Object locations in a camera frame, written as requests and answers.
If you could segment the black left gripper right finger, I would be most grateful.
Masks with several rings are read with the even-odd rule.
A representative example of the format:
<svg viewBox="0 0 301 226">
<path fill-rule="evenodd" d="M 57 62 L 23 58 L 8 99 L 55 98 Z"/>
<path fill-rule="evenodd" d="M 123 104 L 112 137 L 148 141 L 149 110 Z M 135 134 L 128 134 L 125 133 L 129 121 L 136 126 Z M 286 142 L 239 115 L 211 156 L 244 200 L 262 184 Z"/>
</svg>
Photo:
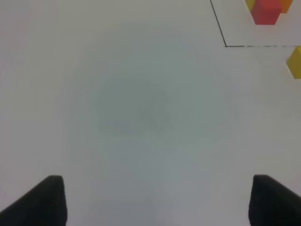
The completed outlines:
<svg viewBox="0 0 301 226">
<path fill-rule="evenodd" d="M 254 175 L 248 218 L 252 226 L 300 226 L 301 197 L 268 175 Z"/>
</svg>

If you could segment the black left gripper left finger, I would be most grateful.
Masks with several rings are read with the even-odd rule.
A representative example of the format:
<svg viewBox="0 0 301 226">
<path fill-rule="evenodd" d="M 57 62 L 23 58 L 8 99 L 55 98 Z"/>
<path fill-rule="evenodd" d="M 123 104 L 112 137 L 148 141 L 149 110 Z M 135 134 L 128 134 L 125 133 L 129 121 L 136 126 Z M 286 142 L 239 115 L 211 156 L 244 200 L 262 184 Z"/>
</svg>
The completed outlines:
<svg viewBox="0 0 301 226">
<path fill-rule="evenodd" d="M 62 176 L 46 177 L 0 212 L 2 226 L 65 226 L 68 210 Z"/>
</svg>

